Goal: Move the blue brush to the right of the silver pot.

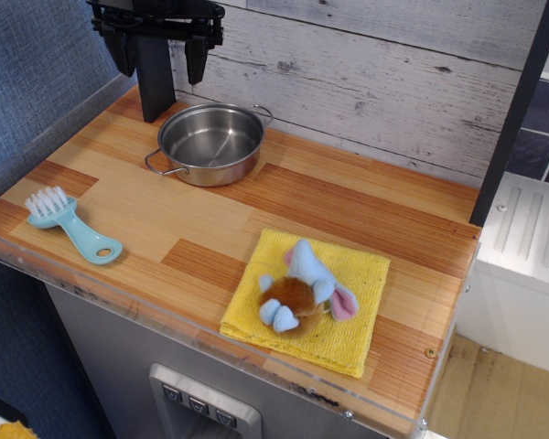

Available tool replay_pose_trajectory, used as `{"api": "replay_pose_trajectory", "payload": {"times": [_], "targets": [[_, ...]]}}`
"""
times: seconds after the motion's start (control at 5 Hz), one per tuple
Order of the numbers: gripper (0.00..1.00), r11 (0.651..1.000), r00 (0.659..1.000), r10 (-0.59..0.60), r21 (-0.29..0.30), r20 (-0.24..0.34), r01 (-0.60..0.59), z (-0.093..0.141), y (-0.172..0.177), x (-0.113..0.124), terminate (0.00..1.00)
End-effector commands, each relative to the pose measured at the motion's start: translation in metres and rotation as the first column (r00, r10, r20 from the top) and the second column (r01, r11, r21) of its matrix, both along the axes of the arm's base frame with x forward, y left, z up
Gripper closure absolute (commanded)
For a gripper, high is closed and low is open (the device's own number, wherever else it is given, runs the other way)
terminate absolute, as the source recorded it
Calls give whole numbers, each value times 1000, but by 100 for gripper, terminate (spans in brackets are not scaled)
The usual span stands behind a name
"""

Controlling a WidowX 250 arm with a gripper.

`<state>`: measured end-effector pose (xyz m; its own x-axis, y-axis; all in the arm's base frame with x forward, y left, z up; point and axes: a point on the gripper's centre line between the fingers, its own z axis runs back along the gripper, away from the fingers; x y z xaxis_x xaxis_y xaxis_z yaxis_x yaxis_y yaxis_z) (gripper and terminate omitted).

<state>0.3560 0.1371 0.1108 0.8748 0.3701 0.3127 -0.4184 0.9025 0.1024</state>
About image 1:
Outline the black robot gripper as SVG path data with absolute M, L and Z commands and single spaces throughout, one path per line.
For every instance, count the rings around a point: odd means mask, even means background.
M 102 0 L 88 3 L 92 24 L 120 73 L 132 77 L 136 68 L 134 37 L 186 41 L 188 83 L 203 81 L 208 43 L 223 43 L 224 8 L 211 1 Z

